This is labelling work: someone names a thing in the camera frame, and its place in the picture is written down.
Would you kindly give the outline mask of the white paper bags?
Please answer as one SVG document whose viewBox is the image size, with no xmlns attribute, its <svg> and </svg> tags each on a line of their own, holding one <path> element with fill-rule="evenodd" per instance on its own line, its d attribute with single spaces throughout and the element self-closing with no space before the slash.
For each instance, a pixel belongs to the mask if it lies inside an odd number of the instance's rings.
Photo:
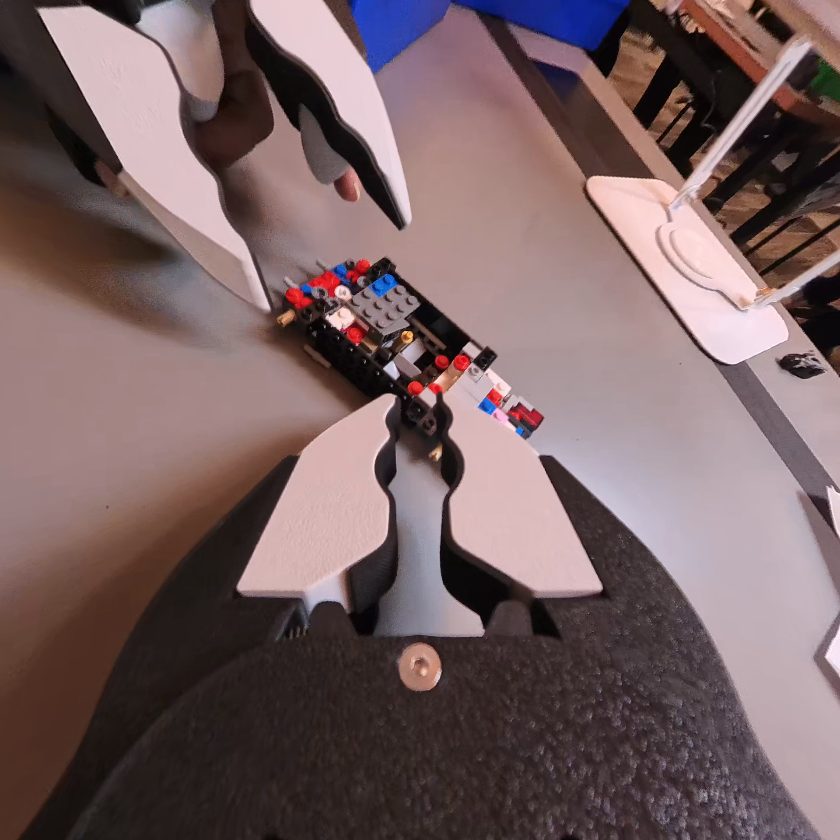
<svg viewBox="0 0 840 840">
<path fill-rule="evenodd" d="M 828 507 L 828 520 L 839 538 L 839 492 L 835 486 L 826 487 L 826 501 Z M 831 630 L 823 640 L 821 647 L 822 664 L 828 668 L 828 674 L 833 679 L 836 687 L 839 680 L 839 616 L 836 617 Z"/>
</svg>

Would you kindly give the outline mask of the white book stand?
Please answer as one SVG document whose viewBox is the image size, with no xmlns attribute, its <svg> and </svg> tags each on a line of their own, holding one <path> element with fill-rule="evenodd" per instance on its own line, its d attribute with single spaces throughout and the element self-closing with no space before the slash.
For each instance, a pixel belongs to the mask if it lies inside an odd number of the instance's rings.
<svg viewBox="0 0 840 840">
<path fill-rule="evenodd" d="M 833 253 L 782 287 L 758 288 L 699 215 L 695 201 L 813 42 L 792 37 L 680 190 L 653 178 L 595 175 L 585 191 L 682 326 L 714 361 L 739 364 L 781 344 L 774 305 L 838 265 Z"/>
</svg>

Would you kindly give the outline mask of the blue plastic bin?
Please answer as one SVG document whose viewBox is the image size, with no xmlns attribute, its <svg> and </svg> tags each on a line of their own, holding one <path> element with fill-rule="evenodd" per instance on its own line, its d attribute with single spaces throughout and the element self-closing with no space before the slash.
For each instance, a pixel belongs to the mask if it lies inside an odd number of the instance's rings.
<svg viewBox="0 0 840 840">
<path fill-rule="evenodd" d="M 599 46 L 629 1 L 456 1 L 573 46 Z"/>
<path fill-rule="evenodd" d="M 446 15 L 449 1 L 350 1 L 353 19 L 376 73 Z"/>
</svg>

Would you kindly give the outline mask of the small dark lego piece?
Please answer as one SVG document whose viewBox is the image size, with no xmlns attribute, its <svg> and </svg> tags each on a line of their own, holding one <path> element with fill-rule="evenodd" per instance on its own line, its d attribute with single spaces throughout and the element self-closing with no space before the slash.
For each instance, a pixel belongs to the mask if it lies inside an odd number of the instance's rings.
<svg viewBox="0 0 840 840">
<path fill-rule="evenodd" d="M 437 404 L 434 392 L 424 390 L 415 395 L 403 412 L 405 426 L 426 437 L 435 435 L 438 428 Z"/>
</svg>

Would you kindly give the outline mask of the partly built lego car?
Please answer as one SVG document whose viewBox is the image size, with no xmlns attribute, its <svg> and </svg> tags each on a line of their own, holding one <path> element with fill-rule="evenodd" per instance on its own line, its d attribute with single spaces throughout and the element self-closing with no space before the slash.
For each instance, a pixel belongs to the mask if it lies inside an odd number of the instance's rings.
<svg viewBox="0 0 840 840">
<path fill-rule="evenodd" d="M 537 432 L 544 416 L 492 369 L 497 353 L 406 282 L 392 261 L 349 259 L 321 268 L 301 283 L 285 279 L 276 317 L 280 328 L 301 331 L 314 360 L 370 399 L 396 396 L 402 421 L 424 390 L 454 390 L 518 436 Z"/>
</svg>

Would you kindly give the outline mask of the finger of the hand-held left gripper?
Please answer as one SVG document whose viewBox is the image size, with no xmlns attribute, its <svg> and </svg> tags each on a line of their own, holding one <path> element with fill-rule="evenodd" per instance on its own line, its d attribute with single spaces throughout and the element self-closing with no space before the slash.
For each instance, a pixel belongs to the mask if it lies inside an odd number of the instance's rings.
<svg viewBox="0 0 840 840">
<path fill-rule="evenodd" d="M 392 123 L 347 2 L 250 1 L 247 46 L 310 171 L 330 185 L 353 170 L 404 229 L 412 209 Z"/>
<path fill-rule="evenodd" d="M 190 144 L 184 91 L 165 48 L 86 5 L 37 11 L 117 156 L 119 182 L 211 278 L 269 312 L 219 180 Z"/>
</svg>

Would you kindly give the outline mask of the person's left hand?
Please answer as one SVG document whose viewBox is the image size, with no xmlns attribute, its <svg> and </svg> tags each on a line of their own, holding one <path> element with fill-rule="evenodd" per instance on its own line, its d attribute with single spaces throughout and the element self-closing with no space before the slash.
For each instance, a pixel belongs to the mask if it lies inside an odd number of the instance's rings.
<svg viewBox="0 0 840 840">
<path fill-rule="evenodd" d="M 244 1 L 219 1 L 213 19 L 224 64 L 224 87 L 216 114 L 193 130 L 196 152 L 222 172 L 272 133 L 275 122 L 262 74 L 246 44 Z"/>
</svg>

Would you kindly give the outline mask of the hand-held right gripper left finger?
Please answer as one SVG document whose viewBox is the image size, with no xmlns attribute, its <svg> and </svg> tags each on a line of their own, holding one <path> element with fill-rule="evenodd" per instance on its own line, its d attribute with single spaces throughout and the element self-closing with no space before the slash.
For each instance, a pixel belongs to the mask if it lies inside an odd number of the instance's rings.
<svg viewBox="0 0 840 840">
<path fill-rule="evenodd" d="M 400 404 L 382 395 L 315 437 L 297 457 L 237 583 L 250 597 L 321 602 L 347 613 L 376 605 L 397 568 Z"/>
</svg>

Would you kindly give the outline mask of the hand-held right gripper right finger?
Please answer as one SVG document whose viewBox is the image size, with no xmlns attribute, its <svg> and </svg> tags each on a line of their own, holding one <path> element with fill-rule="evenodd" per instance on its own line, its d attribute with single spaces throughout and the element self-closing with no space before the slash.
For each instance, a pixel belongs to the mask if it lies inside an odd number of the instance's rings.
<svg viewBox="0 0 840 840">
<path fill-rule="evenodd" d="M 489 623 L 497 606 L 600 596 L 603 583 L 544 458 L 464 401 L 440 403 L 444 499 L 440 570 L 459 603 Z"/>
</svg>

